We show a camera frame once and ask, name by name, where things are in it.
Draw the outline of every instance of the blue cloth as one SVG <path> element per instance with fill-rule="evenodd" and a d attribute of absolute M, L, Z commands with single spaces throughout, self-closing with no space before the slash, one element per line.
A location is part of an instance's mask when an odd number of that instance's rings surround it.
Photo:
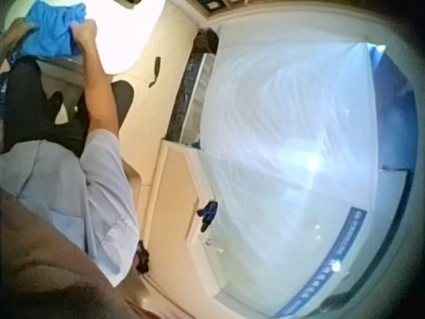
<path fill-rule="evenodd" d="M 52 7 L 36 1 L 31 7 L 26 22 L 34 22 L 39 27 L 22 43 L 22 55 L 35 56 L 74 56 L 80 54 L 70 30 L 73 21 L 84 22 L 86 6 L 81 3 L 71 7 Z"/>

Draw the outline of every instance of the bright light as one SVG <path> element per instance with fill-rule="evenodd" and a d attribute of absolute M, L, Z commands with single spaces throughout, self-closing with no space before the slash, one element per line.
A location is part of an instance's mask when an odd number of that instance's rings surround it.
<path fill-rule="evenodd" d="M 385 50 L 385 46 L 384 46 L 384 45 L 377 45 L 377 51 L 378 51 L 379 53 L 384 52 L 384 50 Z"/>
<path fill-rule="evenodd" d="M 319 156 L 311 156 L 308 159 L 307 167 L 311 171 L 318 171 L 320 169 L 320 157 Z"/>
<path fill-rule="evenodd" d="M 332 259 L 331 267 L 333 272 L 339 272 L 341 270 L 341 263 L 335 259 Z"/>

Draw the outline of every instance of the dark fabric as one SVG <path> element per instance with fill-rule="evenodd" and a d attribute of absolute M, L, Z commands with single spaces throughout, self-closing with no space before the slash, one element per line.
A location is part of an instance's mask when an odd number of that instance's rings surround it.
<path fill-rule="evenodd" d="M 142 319 L 90 258 L 0 189 L 1 318 Z"/>
<path fill-rule="evenodd" d="M 125 81 L 112 83 L 121 126 L 131 103 L 134 91 Z M 80 157 L 86 143 L 89 127 L 84 95 L 78 102 L 76 116 L 68 123 L 55 125 L 59 109 L 57 98 L 48 100 L 41 86 L 41 70 L 32 56 L 19 59 L 9 74 L 5 101 L 5 149 L 8 152 L 16 143 L 47 140 L 58 143 Z"/>

